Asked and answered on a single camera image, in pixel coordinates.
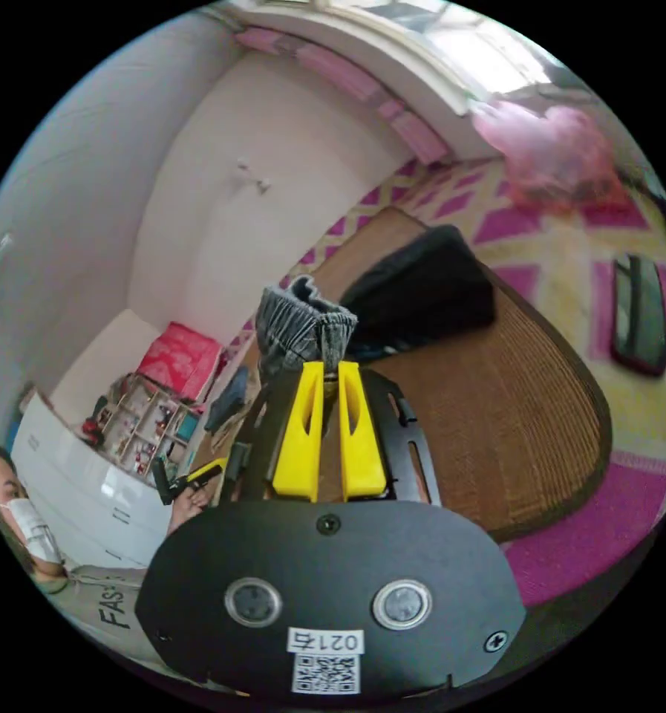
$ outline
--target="qr code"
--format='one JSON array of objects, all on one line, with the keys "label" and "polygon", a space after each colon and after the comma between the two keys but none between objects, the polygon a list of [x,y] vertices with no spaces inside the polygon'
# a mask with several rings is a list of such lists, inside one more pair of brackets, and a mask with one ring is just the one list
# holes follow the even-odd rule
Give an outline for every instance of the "qr code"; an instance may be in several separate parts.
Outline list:
[{"label": "qr code", "polygon": [[339,696],[359,692],[359,656],[296,654],[293,693]]}]

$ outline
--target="smartphone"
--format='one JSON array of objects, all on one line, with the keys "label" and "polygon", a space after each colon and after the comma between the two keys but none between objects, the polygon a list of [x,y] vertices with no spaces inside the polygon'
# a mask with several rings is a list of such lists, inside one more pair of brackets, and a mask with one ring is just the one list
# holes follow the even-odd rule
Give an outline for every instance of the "smartphone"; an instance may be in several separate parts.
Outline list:
[{"label": "smartphone", "polygon": [[613,358],[633,371],[659,377],[666,370],[666,315],[657,266],[629,253],[614,266]]}]

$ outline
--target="white cabinet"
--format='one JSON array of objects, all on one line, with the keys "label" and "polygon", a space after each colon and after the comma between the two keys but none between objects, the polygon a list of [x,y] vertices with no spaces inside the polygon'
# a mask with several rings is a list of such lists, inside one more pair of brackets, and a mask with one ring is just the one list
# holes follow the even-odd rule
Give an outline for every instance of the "white cabinet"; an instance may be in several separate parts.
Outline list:
[{"label": "white cabinet", "polygon": [[36,396],[13,460],[64,553],[78,564],[146,567],[166,535],[171,506],[102,458]]}]

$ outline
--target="person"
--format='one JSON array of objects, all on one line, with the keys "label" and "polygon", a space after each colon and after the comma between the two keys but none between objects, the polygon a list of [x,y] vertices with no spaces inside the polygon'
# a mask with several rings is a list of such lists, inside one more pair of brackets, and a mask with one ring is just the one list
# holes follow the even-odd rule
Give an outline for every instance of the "person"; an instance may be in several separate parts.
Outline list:
[{"label": "person", "polygon": [[[172,504],[167,535],[208,507],[217,483],[187,488]],[[28,498],[16,465],[0,448],[0,531],[8,547],[51,604],[100,645],[158,674],[187,681],[161,660],[134,613],[145,569],[84,565],[67,571],[58,544]],[[204,685],[228,693],[214,682]]]}]

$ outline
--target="face mask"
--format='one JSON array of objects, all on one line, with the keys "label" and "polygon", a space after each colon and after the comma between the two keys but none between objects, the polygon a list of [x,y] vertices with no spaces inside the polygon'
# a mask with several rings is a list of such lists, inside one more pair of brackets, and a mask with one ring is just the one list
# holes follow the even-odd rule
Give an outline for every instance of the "face mask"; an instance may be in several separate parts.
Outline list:
[{"label": "face mask", "polygon": [[14,498],[5,505],[26,538],[26,549],[31,555],[46,562],[61,564],[60,554],[53,533],[27,498]]}]

